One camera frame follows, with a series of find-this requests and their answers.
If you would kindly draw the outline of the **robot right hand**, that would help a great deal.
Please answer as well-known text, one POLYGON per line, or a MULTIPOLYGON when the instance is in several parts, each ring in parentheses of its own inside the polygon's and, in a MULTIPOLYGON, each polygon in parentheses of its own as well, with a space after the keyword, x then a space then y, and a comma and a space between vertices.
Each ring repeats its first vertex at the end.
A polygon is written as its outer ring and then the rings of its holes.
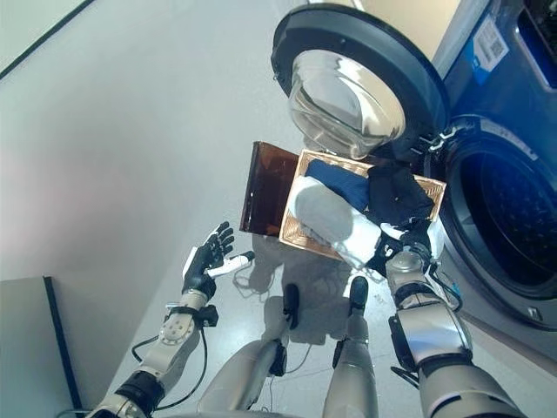
POLYGON ((444 247, 442 225, 428 219, 412 219, 404 225, 394 226, 389 223, 379 225, 381 236, 376 249, 376 256, 389 260, 397 253, 417 253, 424 264, 436 260, 444 247))

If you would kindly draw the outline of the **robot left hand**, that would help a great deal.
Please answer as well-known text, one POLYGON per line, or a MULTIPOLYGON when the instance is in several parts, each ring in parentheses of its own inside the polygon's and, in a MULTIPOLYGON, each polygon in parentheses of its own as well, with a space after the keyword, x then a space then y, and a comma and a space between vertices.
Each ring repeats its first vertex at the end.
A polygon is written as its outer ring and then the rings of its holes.
POLYGON ((194 246, 183 268, 182 294, 200 292, 207 300, 216 293, 215 279, 249 266, 254 251, 232 255, 234 231, 228 221, 212 230, 200 246, 194 246))

